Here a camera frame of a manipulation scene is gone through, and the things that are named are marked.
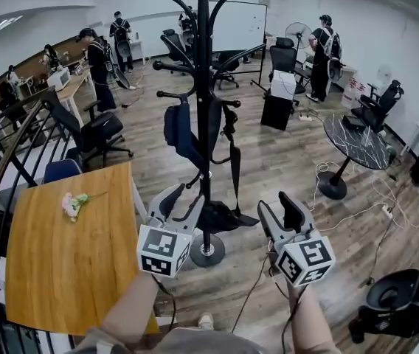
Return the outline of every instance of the round black table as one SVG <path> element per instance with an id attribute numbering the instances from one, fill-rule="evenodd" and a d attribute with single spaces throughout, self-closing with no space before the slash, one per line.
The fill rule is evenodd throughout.
<path id="1" fill-rule="evenodd" d="M 328 198 L 337 200 L 343 199 L 347 194 L 347 185 L 342 174 L 350 160 L 373 170 L 387 169 L 389 166 L 387 147 L 377 134 L 369 131 L 368 127 L 363 132 L 349 129 L 343 123 L 342 117 L 333 114 L 325 119 L 324 126 L 330 141 L 347 158 L 337 173 L 318 173 L 319 191 Z"/>

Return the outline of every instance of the blue chair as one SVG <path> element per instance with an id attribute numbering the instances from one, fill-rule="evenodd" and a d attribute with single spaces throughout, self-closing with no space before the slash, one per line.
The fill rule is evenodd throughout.
<path id="1" fill-rule="evenodd" d="M 59 162 L 50 162 L 44 172 L 43 184 L 63 180 L 64 178 L 78 176 L 82 170 L 72 159 L 60 160 Z"/>

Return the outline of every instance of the marble table top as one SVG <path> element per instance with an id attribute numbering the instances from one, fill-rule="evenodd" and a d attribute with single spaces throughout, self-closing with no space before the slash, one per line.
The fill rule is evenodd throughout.
<path id="1" fill-rule="evenodd" d="M 369 128 L 365 128 L 364 132 L 350 130 L 342 123 L 342 117 L 333 114 L 325 119 L 324 124 L 326 134 L 336 148 L 363 167 L 387 169 L 389 153 L 377 134 Z"/>

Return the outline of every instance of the ceiling light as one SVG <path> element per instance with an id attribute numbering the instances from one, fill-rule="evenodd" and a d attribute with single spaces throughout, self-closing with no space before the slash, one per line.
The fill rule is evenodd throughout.
<path id="1" fill-rule="evenodd" d="M 23 16 L 20 15 L 19 17 L 13 17 L 13 18 L 8 18 L 6 20 L 3 20 L 2 22 L 0 22 L 0 30 L 4 29 L 8 25 L 11 25 L 13 22 L 17 22 L 17 20 L 19 20 L 22 17 Z"/>

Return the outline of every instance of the table base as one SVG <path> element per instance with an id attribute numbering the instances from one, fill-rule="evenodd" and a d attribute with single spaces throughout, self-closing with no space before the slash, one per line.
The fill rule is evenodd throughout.
<path id="1" fill-rule="evenodd" d="M 336 173 L 334 172 L 318 173 L 318 189 L 328 198 L 340 200 L 347 195 L 347 185 L 342 178 L 339 178 L 337 184 L 333 184 L 332 180 L 335 175 Z"/>
<path id="2" fill-rule="evenodd" d="M 195 237 L 190 248 L 190 258 L 200 268 L 209 268 L 219 264 L 226 254 L 223 241 L 211 235 L 211 248 L 208 254 L 204 253 L 203 235 Z"/>

